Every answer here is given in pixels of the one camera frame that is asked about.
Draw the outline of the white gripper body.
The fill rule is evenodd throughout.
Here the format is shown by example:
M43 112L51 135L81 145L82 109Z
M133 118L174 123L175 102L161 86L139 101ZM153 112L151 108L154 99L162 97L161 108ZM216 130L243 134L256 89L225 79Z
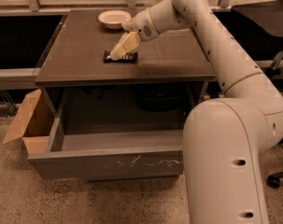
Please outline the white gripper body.
M143 42L150 41L159 36L149 8L137 13L133 18L123 22L121 25L127 32L138 33Z

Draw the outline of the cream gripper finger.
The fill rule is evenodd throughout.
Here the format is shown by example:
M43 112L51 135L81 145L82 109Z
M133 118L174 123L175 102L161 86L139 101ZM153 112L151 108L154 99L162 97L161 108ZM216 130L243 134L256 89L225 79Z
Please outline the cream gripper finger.
M141 43L141 38L137 32L130 32L130 34L110 51L110 56L113 60L118 60L126 53L136 49Z
M124 40L129 34L130 34L130 32L123 34L122 37L121 37L121 41Z

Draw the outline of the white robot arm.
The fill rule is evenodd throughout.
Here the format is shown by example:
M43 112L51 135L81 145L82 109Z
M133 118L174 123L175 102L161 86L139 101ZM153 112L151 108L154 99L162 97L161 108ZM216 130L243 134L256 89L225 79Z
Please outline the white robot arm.
M197 105L183 130L190 224L269 224L261 152L283 138L283 97L207 0L164 0L123 23L114 60L189 25L223 92Z

